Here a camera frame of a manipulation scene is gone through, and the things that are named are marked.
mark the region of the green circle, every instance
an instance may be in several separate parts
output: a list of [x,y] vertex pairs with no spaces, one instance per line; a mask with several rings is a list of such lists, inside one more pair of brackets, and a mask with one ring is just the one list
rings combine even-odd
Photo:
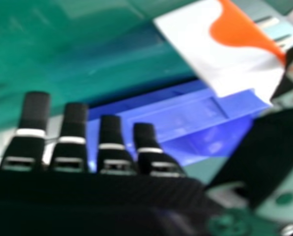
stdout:
[[280,206],[289,205],[293,202],[293,193],[283,193],[275,200],[275,203]]

